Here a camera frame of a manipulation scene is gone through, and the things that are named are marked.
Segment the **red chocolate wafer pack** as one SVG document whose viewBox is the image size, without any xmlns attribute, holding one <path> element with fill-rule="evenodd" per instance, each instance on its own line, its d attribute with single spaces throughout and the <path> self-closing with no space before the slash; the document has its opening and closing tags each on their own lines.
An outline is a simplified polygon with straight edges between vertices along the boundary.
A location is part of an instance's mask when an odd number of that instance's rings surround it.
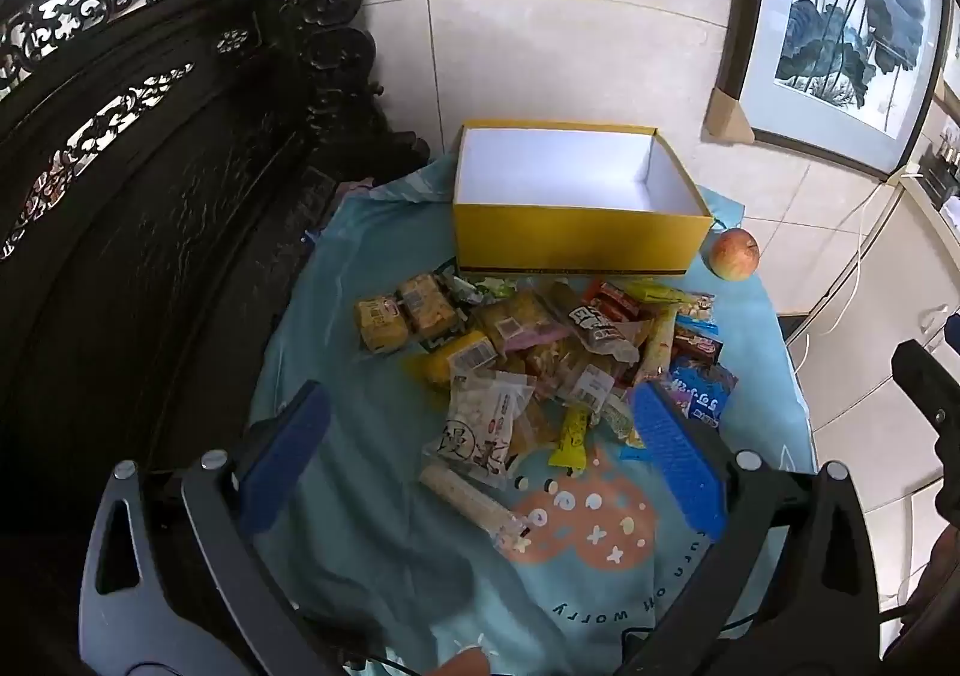
<svg viewBox="0 0 960 676">
<path fill-rule="evenodd" d="M 587 286 L 584 302 L 607 316 L 613 323 L 639 322 L 647 317 L 647 310 L 635 297 L 626 294 L 619 286 L 601 279 L 594 279 Z"/>
</svg>

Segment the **dark carved wooden furniture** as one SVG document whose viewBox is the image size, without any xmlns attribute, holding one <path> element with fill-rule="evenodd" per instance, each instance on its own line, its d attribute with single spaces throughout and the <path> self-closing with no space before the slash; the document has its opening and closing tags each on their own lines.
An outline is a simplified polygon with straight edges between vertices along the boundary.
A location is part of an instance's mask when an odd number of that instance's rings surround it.
<svg viewBox="0 0 960 676">
<path fill-rule="evenodd" d="M 86 548 L 244 432 L 309 235 L 421 166 L 364 0 L 2 0 L 2 668 L 82 669 Z"/>
</svg>

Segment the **white bun snack pack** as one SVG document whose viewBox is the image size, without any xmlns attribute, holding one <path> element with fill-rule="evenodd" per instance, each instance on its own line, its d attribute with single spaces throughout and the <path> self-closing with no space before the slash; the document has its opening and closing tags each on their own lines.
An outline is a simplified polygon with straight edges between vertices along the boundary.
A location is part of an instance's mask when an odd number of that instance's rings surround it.
<svg viewBox="0 0 960 676">
<path fill-rule="evenodd" d="M 520 373 L 478 369 L 454 375 L 446 421 L 425 453 L 478 483 L 503 487 L 514 421 L 534 390 L 534 378 Z"/>
</svg>

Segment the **red yellow apple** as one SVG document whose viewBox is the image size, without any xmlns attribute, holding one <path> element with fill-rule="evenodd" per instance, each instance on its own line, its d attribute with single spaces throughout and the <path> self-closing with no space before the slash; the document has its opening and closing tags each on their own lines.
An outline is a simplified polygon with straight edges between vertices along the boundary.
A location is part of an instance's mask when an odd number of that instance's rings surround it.
<svg viewBox="0 0 960 676">
<path fill-rule="evenodd" d="M 708 263 L 716 276 L 724 281 L 740 283 L 757 271 L 760 245 L 750 232 L 727 229 L 711 245 Z"/>
</svg>

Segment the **yellow rice cracker stick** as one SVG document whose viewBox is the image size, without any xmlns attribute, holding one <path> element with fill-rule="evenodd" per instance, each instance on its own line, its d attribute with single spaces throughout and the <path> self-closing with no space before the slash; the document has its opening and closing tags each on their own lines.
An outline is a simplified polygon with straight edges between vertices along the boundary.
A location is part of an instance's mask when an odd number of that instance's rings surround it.
<svg viewBox="0 0 960 676">
<path fill-rule="evenodd" d="M 590 411 L 586 406 L 569 405 L 566 408 L 558 444 L 548 458 L 550 466 L 571 469 L 571 471 L 586 469 L 586 433 L 589 421 Z"/>
</svg>

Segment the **green white candy packet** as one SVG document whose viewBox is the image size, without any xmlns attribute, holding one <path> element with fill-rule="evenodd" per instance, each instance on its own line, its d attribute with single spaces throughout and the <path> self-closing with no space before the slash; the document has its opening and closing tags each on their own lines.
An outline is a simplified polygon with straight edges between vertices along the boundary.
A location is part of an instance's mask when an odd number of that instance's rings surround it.
<svg viewBox="0 0 960 676">
<path fill-rule="evenodd" d="M 501 302 L 517 292 L 517 284 L 511 279 L 490 276 L 467 277 L 452 266 L 439 271 L 438 279 L 454 302 L 467 305 L 471 309 Z"/>
</svg>

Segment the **cream snack stick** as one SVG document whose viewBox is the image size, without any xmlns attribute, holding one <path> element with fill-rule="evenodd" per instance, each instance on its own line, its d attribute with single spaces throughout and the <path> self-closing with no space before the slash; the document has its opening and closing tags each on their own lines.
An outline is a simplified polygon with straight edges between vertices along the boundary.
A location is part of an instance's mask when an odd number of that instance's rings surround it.
<svg viewBox="0 0 960 676">
<path fill-rule="evenodd" d="M 421 470 L 420 483 L 470 523 L 485 531 L 498 551 L 524 554 L 532 545 L 532 525 L 526 518 L 512 513 L 498 500 L 472 486 L 454 469 L 431 461 Z"/>
</svg>

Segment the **blue snack packet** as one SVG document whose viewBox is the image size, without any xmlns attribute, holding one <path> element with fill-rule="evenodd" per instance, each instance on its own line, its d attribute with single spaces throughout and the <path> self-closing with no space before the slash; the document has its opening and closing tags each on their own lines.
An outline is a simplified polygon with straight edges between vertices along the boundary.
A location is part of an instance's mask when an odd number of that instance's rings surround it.
<svg viewBox="0 0 960 676">
<path fill-rule="evenodd" d="M 722 413 L 739 379 L 721 364 L 677 357 L 670 367 L 667 391 L 680 411 L 718 430 Z"/>
</svg>

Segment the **black white long snack pack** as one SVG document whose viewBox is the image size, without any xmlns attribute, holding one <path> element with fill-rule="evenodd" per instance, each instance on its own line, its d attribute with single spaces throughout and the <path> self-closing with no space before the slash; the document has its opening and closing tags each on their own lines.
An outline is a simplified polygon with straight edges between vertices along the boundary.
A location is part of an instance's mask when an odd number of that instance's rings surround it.
<svg viewBox="0 0 960 676">
<path fill-rule="evenodd" d="M 592 354 L 610 355 L 620 364 L 636 364 L 640 360 L 640 351 L 620 328 L 602 312 L 579 299 L 565 281 L 553 281 L 548 286 L 547 300 L 556 315 L 573 328 L 579 341 Z"/>
</svg>

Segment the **yellow cardboard box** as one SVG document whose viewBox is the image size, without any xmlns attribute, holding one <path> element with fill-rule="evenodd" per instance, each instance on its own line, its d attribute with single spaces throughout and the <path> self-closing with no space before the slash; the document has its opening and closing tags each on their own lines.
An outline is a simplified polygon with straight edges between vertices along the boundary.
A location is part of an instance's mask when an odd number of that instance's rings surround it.
<svg viewBox="0 0 960 676">
<path fill-rule="evenodd" d="M 470 120 L 460 132 L 452 228 L 464 270 L 682 276 L 711 226 L 658 128 Z"/>
</svg>

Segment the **yellow green snack bag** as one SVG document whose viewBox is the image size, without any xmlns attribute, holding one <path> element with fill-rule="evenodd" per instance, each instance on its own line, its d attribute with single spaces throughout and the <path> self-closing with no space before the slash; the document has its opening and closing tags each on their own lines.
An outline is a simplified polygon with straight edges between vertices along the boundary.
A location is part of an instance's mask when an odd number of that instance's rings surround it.
<svg viewBox="0 0 960 676">
<path fill-rule="evenodd" d="M 680 315 L 686 318 L 693 318 L 700 322 L 713 320 L 713 305 L 715 305 L 713 294 L 686 291 L 652 281 L 652 279 L 622 281 L 619 288 L 643 304 L 677 305 Z"/>
</svg>

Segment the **brown cake pack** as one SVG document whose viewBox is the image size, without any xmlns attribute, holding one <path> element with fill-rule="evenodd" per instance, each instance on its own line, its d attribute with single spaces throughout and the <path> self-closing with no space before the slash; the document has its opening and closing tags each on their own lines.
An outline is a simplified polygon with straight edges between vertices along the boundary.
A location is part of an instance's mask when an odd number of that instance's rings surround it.
<svg viewBox="0 0 960 676">
<path fill-rule="evenodd" d="M 459 322 L 459 315 L 431 273 L 410 277 L 398 286 L 397 294 L 423 339 L 438 338 Z"/>
</svg>

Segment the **yellow cake pack left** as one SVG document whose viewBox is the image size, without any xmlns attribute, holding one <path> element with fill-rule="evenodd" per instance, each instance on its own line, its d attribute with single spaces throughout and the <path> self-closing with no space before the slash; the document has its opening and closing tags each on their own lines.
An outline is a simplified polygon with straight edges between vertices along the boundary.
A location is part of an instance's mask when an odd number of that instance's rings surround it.
<svg viewBox="0 0 960 676">
<path fill-rule="evenodd" d="M 376 295 L 358 300 L 353 309 L 359 338 L 373 354 L 389 354 L 403 348 L 410 339 L 410 330 L 397 300 L 390 295 Z"/>
</svg>

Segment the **pink biscuit pack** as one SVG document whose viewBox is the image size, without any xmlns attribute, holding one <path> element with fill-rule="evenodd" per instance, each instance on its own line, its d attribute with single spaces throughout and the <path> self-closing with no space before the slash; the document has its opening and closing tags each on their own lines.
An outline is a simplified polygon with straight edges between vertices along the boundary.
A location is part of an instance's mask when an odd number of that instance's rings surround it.
<svg viewBox="0 0 960 676">
<path fill-rule="evenodd" d="M 532 289 L 521 289 L 508 299 L 478 307 L 472 318 L 500 355 L 556 343 L 568 334 L 565 323 L 556 320 Z"/>
</svg>

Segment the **yellow barcode snack pack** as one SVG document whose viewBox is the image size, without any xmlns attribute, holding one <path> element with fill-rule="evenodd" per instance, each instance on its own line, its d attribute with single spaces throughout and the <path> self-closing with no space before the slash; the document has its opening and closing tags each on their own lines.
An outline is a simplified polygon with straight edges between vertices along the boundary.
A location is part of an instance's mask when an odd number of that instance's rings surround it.
<svg viewBox="0 0 960 676">
<path fill-rule="evenodd" d="M 416 355 L 412 373 L 418 382 L 433 388 L 448 388 L 455 377 L 488 367 L 496 359 L 498 352 L 490 338 L 472 330 L 428 354 Z"/>
</svg>

